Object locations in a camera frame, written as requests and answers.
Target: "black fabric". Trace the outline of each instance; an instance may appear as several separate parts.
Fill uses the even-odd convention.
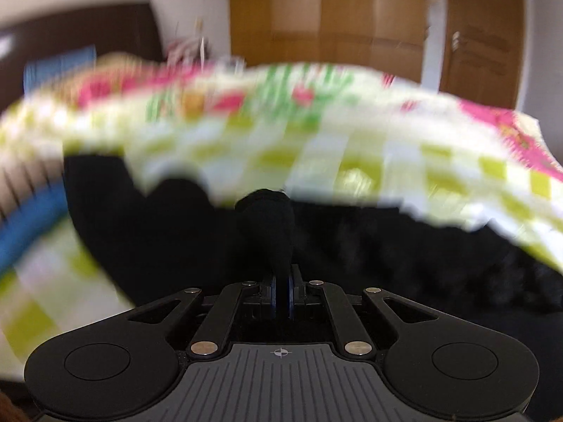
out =
[[[527,414],[536,422],[563,415],[556,398],[563,388],[563,277],[488,227],[467,233],[417,222],[398,209],[292,201],[291,238],[281,231],[291,230],[291,216],[279,211],[250,229],[260,214],[237,216],[263,192],[238,212],[213,208],[189,180],[166,180],[144,198],[122,160],[101,156],[67,158],[65,185],[78,234],[136,304],[189,286],[217,293],[230,282],[260,280],[278,258],[278,271],[287,267],[293,243],[292,262],[305,280],[333,282],[350,294],[383,287],[520,339],[540,364]],[[289,244],[275,249],[275,239]]]
[[[289,273],[293,258],[295,216],[289,198],[282,192],[262,189],[235,206],[238,230],[251,251],[261,255],[276,278],[276,318],[289,318]]]
[[[0,380],[0,392],[4,392],[12,400],[14,406],[23,410],[30,419],[39,414],[39,409],[33,402],[24,383]]]

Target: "dark brown headboard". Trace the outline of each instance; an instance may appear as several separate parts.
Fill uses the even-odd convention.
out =
[[[24,67],[40,60],[94,44],[98,56],[128,52],[146,60],[163,60],[153,10],[148,2],[88,6],[44,15],[0,27],[0,43],[9,39],[9,52],[0,52],[0,111],[23,93]]]

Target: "floral blanket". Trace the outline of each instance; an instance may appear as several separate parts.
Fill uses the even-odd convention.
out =
[[[123,155],[143,192],[181,174],[222,205],[270,188],[398,205],[435,226],[489,224],[563,271],[563,170],[537,121],[373,70],[93,70],[25,98],[0,121],[4,165],[81,152]],[[129,304],[65,221],[0,279],[0,306],[0,374],[21,376],[42,340]]]

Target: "metal rivet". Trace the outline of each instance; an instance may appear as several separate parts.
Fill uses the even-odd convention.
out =
[[[344,346],[346,352],[355,356],[364,356],[372,351],[372,346],[364,341],[352,341]]]
[[[217,352],[219,346],[211,341],[199,341],[198,343],[193,343],[191,345],[191,351],[199,356],[208,356],[214,352]]]

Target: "wooden door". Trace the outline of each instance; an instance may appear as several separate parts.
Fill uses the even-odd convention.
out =
[[[440,90],[513,108],[520,83],[524,0],[448,0]]]
[[[420,81],[426,7],[426,0],[231,0],[232,52],[250,66],[349,63]]]

